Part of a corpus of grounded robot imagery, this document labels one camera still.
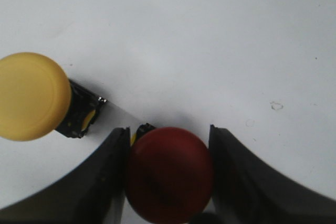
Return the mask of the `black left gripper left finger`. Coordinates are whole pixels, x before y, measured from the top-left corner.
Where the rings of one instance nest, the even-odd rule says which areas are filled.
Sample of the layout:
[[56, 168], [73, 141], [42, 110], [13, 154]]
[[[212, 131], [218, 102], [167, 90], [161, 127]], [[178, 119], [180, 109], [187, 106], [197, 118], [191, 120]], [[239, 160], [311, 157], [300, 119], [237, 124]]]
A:
[[65, 177], [1, 209], [1, 223], [120, 223], [129, 149], [129, 128], [114, 129]]

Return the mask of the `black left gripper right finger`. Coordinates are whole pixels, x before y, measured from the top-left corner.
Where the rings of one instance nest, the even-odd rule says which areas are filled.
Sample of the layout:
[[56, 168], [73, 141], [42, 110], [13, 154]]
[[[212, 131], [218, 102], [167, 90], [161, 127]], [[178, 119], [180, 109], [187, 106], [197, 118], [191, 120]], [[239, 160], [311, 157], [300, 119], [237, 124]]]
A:
[[278, 172], [229, 130], [211, 125], [213, 202], [224, 223], [335, 223], [335, 200]]

